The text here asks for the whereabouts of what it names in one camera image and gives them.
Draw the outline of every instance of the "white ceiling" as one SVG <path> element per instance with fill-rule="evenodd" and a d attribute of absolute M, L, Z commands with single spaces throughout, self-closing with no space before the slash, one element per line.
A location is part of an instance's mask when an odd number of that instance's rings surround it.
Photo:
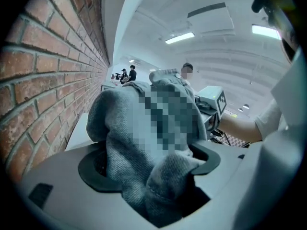
<path fill-rule="evenodd" d="M 226 8 L 188 18 L 188 13 L 194 10 L 223 2 Z M 143 0 L 126 34 L 130 38 L 146 38 L 153 47 L 176 58 L 177 64 L 179 61 L 193 64 L 194 74 L 190 82 L 195 90 L 207 85 L 222 86 L 228 102 L 234 104 L 233 110 L 248 104 L 251 109 L 244 109 L 244 114 L 256 114 L 261 111 L 258 110 L 259 102 L 269 101 L 270 89 L 285 74 L 289 63 L 279 40 L 252 33 L 252 24 L 267 26 L 266 14 L 263 11 L 253 13 L 252 2 Z M 191 31 L 195 34 L 192 39 L 171 45 L 165 43 L 175 35 Z M 134 51 L 134 57 L 149 62 L 146 56 L 137 55 L 137 52 Z"/>

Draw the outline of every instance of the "fluorescent light panel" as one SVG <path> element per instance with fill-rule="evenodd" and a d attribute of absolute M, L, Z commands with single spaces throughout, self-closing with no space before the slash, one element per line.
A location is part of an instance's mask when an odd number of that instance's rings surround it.
<path fill-rule="evenodd" d="M 175 43 L 175 42 L 178 42 L 178 41 L 181 41 L 181 40 L 184 40 L 184 39 L 188 39 L 188 38 L 191 38 L 191 37 L 195 37 L 194 33 L 183 34 L 181 36 L 177 36 L 177 37 L 174 37 L 172 39 L 166 40 L 165 42 L 167 44 L 172 44 L 172 43 Z"/>
<path fill-rule="evenodd" d="M 272 28 L 263 27 L 263 26 L 259 26 L 259 25 L 252 25 L 252 31 L 253 31 L 254 34 L 269 36 L 269 37 L 272 37 L 272 38 L 276 38 L 278 40 L 282 39 L 280 37 L 278 31 L 276 31 L 275 29 L 272 29 Z"/>

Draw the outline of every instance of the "human arm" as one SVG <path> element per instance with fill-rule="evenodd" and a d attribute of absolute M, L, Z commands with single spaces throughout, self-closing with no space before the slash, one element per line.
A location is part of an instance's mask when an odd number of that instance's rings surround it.
<path fill-rule="evenodd" d="M 245 120 L 224 114 L 218 129 L 241 140 L 250 142 L 262 140 L 256 122 L 252 119 Z"/>

